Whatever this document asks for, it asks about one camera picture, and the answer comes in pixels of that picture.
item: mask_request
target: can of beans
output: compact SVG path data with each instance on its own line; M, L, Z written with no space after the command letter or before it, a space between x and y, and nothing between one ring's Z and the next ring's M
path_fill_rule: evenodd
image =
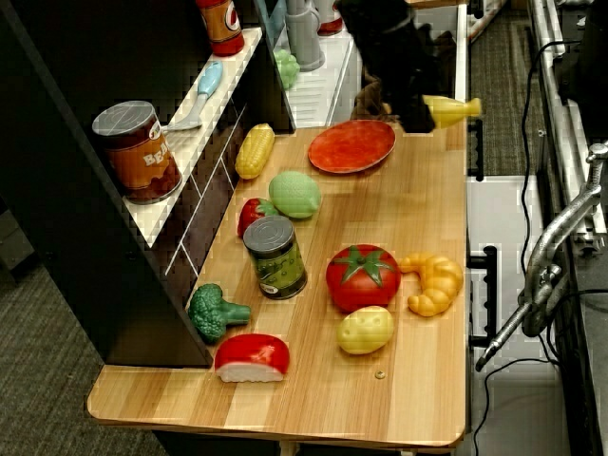
M181 172L152 104L116 104L97 116L93 132L131 202L164 200L180 186Z
M245 230L245 247L256 270L262 293L271 299L297 295L306 285L304 261L288 218L266 216Z

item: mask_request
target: wooden countertop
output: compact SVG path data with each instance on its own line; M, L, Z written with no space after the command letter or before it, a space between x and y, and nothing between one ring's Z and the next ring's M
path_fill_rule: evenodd
M408 0L408 3L417 10L425 8L455 7L466 5L468 0Z
M353 356L335 343L345 315L331 302L325 269L341 249L370 243L397 258L429 250L466 265L466 125L429 135L394 128L392 153L348 176L320 174L309 163L308 146L322 128L277 137L263 173L242 180L226 210L197 285L215 282L225 299L252 307L251 323L225 337L270 333L288 343L284 381L224 384L210 370L105 366L88 397L91 415L108 425L353 447L455 446L466 422L465 289L445 313L424 318L408 310L417 276L404 275L389 304L388 345ZM236 227L244 201L268 198L271 178L287 169L313 177L323 200L310 219L294 220L308 284L276 301L259 291ZM378 371L386 377L378 380Z

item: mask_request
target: white shelf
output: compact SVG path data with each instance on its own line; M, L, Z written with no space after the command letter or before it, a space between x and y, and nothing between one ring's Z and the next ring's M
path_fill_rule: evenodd
M169 198L154 204L139 205L123 199L148 246L151 247L154 244L169 214L171 214L173 206L199 160L202 149L209 141L224 108L237 87L238 81L240 81L247 64L253 57L261 36L261 28L246 28L243 30L245 47L241 52L230 57L212 55L209 58L207 65L215 61L223 63L223 73L218 88L200 113L202 126L198 129L165 133L176 164L182 174L180 188L173 192ZM190 112L190 108L197 99L199 77L190 88L171 123L180 121Z
M325 64L314 71L297 74L294 85L287 90L287 100L296 128L328 125L335 109L338 82L342 81L346 63L354 49L354 41L345 28L333 36L320 37ZM289 50L284 28L275 50Z

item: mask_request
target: toy broccoli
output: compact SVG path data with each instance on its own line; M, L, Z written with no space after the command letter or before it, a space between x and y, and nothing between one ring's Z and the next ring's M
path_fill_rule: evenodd
M246 325L251 309L222 299L215 283L199 287L190 301L188 316L207 344L215 344L226 333L226 325Z

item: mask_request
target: can label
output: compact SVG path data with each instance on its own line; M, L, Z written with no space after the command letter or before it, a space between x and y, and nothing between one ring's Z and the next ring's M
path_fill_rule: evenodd
M173 160L163 134L135 147L106 149L105 152L118 179L129 189L144 188L150 185L153 179L162 178L165 169Z
M276 258L258 258L252 255L259 287L268 295L285 295L285 290L296 284L304 275L304 261L297 242Z
M159 121L155 121L150 128L150 133L148 133L148 137L151 140L157 140L161 136L161 123Z
M200 14L212 43L228 41L240 33L240 22L232 0L201 8Z

